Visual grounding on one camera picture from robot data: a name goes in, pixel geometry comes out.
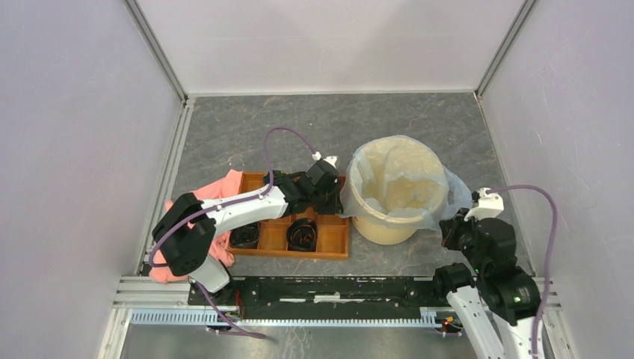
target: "black metal base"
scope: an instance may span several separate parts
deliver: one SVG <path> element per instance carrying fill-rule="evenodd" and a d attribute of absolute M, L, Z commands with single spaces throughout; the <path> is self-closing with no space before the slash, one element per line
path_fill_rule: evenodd
<path fill-rule="evenodd" d="M 419 319 L 420 307 L 449 306 L 427 279 L 237 277 L 214 297 L 218 305 L 237 305 L 239 299 L 245 319 Z M 196 286 L 191 289 L 188 304 L 208 305 Z"/>

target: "wooden organizer box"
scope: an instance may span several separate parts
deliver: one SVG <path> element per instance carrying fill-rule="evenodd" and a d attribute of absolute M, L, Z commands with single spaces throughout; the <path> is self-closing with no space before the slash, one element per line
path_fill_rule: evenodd
<path fill-rule="evenodd" d="M 264 172 L 244 172 L 240 193 L 263 187 L 264 175 Z M 343 185 L 345 178 L 340 178 L 340 185 Z M 289 251 L 288 249 L 286 230 L 299 218 L 310 218 L 317 223 L 317 248 L 314 252 Z M 244 256 L 346 260 L 348 259 L 349 233 L 350 224 L 347 218 L 340 218 L 338 215 L 317 215 L 312 208 L 309 208 L 298 215 L 260 222 L 258 248 L 232 248 L 230 244 L 228 251 Z"/>

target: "trash bag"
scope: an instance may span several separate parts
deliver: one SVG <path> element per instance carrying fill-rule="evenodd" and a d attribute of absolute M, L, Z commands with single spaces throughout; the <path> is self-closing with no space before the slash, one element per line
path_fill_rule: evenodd
<path fill-rule="evenodd" d="M 429 147 L 397 135 L 354 152 L 341 200 L 342 217 L 387 228 L 440 231 L 439 221 L 471 208 L 471 191 Z"/>

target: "white panel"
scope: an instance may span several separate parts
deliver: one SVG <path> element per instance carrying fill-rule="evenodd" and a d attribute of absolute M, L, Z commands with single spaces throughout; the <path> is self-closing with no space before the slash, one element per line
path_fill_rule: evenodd
<path fill-rule="evenodd" d="M 140 0 L 189 93 L 472 90 L 521 0 Z"/>
<path fill-rule="evenodd" d="M 634 3 L 540 1 L 484 95 L 510 183 L 560 209 L 553 273 L 579 358 L 634 353 Z M 550 211 L 516 193 L 535 268 Z"/>
<path fill-rule="evenodd" d="M 3 1 L 0 358 L 94 358 L 179 100 L 122 1 Z"/>

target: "pink towel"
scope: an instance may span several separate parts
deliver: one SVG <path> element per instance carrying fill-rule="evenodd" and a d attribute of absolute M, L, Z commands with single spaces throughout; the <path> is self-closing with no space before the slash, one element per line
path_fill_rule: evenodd
<path fill-rule="evenodd" d="M 235 196 L 240 192 L 240 182 L 242 181 L 242 172 L 230 170 L 226 177 L 218 181 L 208 184 L 202 188 L 193 191 L 194 196 L 199 200 L 213 200 L 216 198 L 225 198 Z M 173 202 L 169 200 L 165 204 L 166 209 L 172 207 Z M 229 233 L 222 233 L 214 238 L 212 246 L 209 248 L 209 254 L 224 265 L 231 266 L 233 264 L 233 254 L 227 252 L 229 245 Z M 159 250 L 156 252 L 154 261 L 157 263 L 165 263 L 165 258 Z M 184 280 L 187 277 L 175 277 L 169 267 L 152 268 L 150 270 L 150 278 L 156 282 L 167 283 L 177 280 Z"/>

